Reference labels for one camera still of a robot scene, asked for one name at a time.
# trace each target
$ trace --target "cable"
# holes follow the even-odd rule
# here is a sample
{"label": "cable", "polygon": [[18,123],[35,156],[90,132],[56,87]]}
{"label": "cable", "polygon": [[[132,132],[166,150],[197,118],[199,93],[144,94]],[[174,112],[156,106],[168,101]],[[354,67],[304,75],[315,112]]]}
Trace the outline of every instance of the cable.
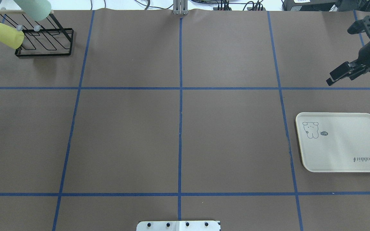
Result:
{"label": "cable", "polygon": [[286,11],[286,8],[285,8],[285,5],[284,5],[284,1],[282,1],[282,0],[281,0],[281,2],[282,2],[282,9],[283,9],[284,11]]}
{"label": "cable", "polygon": [[[139,4],[141,4],[141,5],[143,5],[143,6],[146,6],[145,4],[142,4],[142,3],[140,3],[140,2],[138,2],[138,0],[134,0],[135,2],[137,2],[137,3],[139,3]],[[169,8],[171,8],[173,6],[173,4],[172,5],[170,5],[168,8],[162,8],[162,7],[158,7],[158,6],[149,6],[150,8],[157,8],[157,9],[169,9]]]}
{"label": "cable", "polygon": [[263,10],[263,5],[261,4],[262,1],[257,1],[257,3],[255,4],[255,6],[251,9],[252,11],[261,11]]}
{"label": "cable", "polygon": [[216,3],[201,3],[201,2],[197,2],[196,0],[191,0],[191,2],[199,3],[199,4],[216,4]]}
{"label": "cable", "polygon": [[219,3],[218,3],[218,10],[221,10],[221,11],[231,10],[230,7],[229,7],[229,0],[228,1],[227,0],[221,0],[221,6],[219,6]]}
{"label": "cable", "polygon": [[145,9],[144,10],[147,10],[149,8],[149,6],[151,5],[151,0],[148,0],[148,4],[146,5]]}
{"label": "cable", "polygon": [[242,9],[242,11],[244,11],[245,10],[245,7],[248,5],[248,4],[250,4],[250,3],[252,3],[252,8],[254,8],[254,2],[253,1],[249,1],[249,2],[247,2],[246,4],[245,4],[245,6],[243,7],[243,9]]}
{"label": "cable", "polygon": [[369,6],[370,6],[370,0],[368,2],[367,6],[365,7],[364,11],[368,10],[369,9]]}

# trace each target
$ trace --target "table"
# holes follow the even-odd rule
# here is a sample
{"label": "table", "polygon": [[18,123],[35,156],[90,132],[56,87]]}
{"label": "table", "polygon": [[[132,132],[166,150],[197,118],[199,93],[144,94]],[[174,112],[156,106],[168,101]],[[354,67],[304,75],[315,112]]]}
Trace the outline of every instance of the table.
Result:
{"label": "table", "polygon": [[0,230],[370,230],[370,173],[308,172],[294,128],[370,113],[370,73],[325,83],[364,15],[56,11],[70,57],[0,44]]}

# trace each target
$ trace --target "blue tape line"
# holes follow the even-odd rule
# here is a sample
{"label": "blue tape line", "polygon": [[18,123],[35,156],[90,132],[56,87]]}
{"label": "blue tape line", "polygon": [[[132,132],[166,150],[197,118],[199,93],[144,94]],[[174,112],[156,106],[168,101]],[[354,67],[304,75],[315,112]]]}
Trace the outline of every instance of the blue tape line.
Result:
{"label": "blue tape line", "polygon": [[78,87],[0,87],[0,90],[77,90]]}
{"label": "blue tape line", "polygon": [[103,197],[135,197],[135,196],[335,196],[335,195],[370,195],[370,191],[360,192],[144,192],[144,193],[26,193],[26,192],[1,192],[0,196],[103,196]]}
{"label": "blue tape line", "polygon": [[[274,63],[275,63],[276,79],[278,81],[279,98],[280,98],[281,107],[282,107],[282,116],[283,116],[284,124],[285,124],[285,135],[286,135],[286,137],[288,139],[289,158],[290,158],[290,161],[291,161],[292,181],[294,183],[295,193],[297,193],[298,192],[298,187],[296,185],[295,168],[294,168],[294,160],[292,158],[291,141],[290,141],[290,138],[289,138],[288,123],[286,121],[285,105],[284,105],[284,100],[283,100],[283,95],[282,95],[281,80],[279,78],[278,60],[276,58],[275,42],[273,40],[272,23],[271,23],[271,20],[270,20],[269,11],[267,11],[266,13],[268,14],[268,24],[269,24],[270,41],[271,41],[271,44],[272,44],[272,52],[273,52],[273,60],[274,60]],[[304,226],[302,225],[302,215],[301,215],[301,206],[300,206],[300,203],[299,203],[299,196],[298,195],[295,195],[295,199],[296,199],[296,209],[297,209],[297,212],[298,212],[299,228],[300,228],[301,231],[303,231],[304,230]]]}
{"label": "blue tape line", "polygon": [[291,88],[281,87],[282,90],[370,90],[370,88]]}
{"label": "blue tape line", "polygon": [[[79,87],[0,87],[0,90],[78,90]],[[81,87],[81,90],[180,90],[179,87]],[[281,87],[282,90],[370,90],[370,88]],[[182,90],[279,90],[278,87],[182,87]]]}
{"label": "blue tape line", "polygon": [[295,196],[296,193],[294,192],[183,192],[181,193],[182,196]]}
{"label": "blue tape line", "polygon": [[276,87],[184,87],[184,90],[278,90]]}
{"label": "blue tape line", "polygon": [[82,90],[179,90],[178,87],[81,87]]}
{"label": "blue tape line", "polygon": [[181,220],[182,191],[182,18],[179,19],[179,146],[178,146],[178,221]]}
{"label": "blue tape line", "polygon": [[370,195],[370,192],[300,192],[299,196]]}
{"label": "blue tape line", "polygon": [[63,168],[63,171],[62,171],[61,184],[60,184],[60,188],[59,188],[59,195],[58,195],[58,200],[57,200],[57,206],[56,206],[56,209],[55,209],[55,216],[54,216],[54,221],[53,221],[53,225],[52,225],[52,231],[55,231],[55,229],[56,229],[56,223],[57,223],[58,214],[59,214],[59,207],[61,205],[61,194],[62,194],[63,187],[64,187],[65,174],[66,174],[66,166],[68,164],[69,150],[71,149],[71,140],[72,140],[72,135],[73,135],[73,132],[74,132],[76,111],[78,109],[79,96],[81,95],[82,80],[83,80],[84,72],[85,72],[85,64],[86,64],[86,58],[87,58],[87,55],[88,55],[89,42],[91,40],[91,32],[92,32],[92,25],[94,23],[94,16],[95,16],[95,11],[92,11],[91,24],[90,24],[89,32],[88,32],[88,39],[86,41],[84,61],[82,63],[82,70],[81,70],[81,77],[79,78],[78,93],[76,94],[74,114],[72,116],[71,130],[69,132],[68,146],[66,148],[64,168]]}
{"label": "blue tape line", "polygon": [[62,193],[62,196],[178,196],[178,193]]}
{"label": "blue tape line", "polygon": [[59,193],[1,192],[0,196],[58,196]]}

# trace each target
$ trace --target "black wire dish rack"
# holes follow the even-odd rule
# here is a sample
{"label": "black wire dish rack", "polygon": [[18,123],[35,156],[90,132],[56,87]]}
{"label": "black wire dish rack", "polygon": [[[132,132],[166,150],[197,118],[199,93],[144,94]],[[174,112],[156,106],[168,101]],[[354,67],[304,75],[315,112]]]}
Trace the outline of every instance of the black wire dish rack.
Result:
{"label": "black wire dish rack", "polygon": [[25,38],[15,50],[17,57],[70,56],[74,41],[74,30],[63,28],[53,14],[40,22],[30,20],[21,10],[0,10],[1,23],[22,25]]}

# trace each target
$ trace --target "black device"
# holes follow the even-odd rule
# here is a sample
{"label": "black device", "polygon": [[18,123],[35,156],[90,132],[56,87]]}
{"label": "black device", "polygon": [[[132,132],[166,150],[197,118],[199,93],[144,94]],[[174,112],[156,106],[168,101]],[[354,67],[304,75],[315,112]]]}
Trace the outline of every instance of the black device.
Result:
{"label": "black device", "polygon": [[228,8],[225,9],[223,7],[222,8],[221,7],[219,7],[219,8],[218,7],[214,7],[213,10],[222,10],[222,11],[224,11],[224,10],[232,10],[232,8],[228,7]]}
{"label": "black device", "polygon": [[[365,32],[370,39],[370,16],[366,16],[364,19],[355,21],[348,28],[348,33],[351,35],[362,32]],[[327,79],[326,83],[331,86],[346,77],[354,80],[367,72],[370,72],[370,42],[359,50],[358,59],[352,62],[342,63],[339,67],[335,68],[335,70],[331,71],[331,78]]]}
{"label": "black device", "polygon": [[261,7],[247,7],[248,11],[266,11],[266,9],[261,6]]}
{"label": "black device", "polygon": [[329,11],[336,0],[284,0],[283,8],[286,11]]}
{"label": "black device", "polygon": [[370,12],[370,0],[337,0],[337,11],[360,10]]}

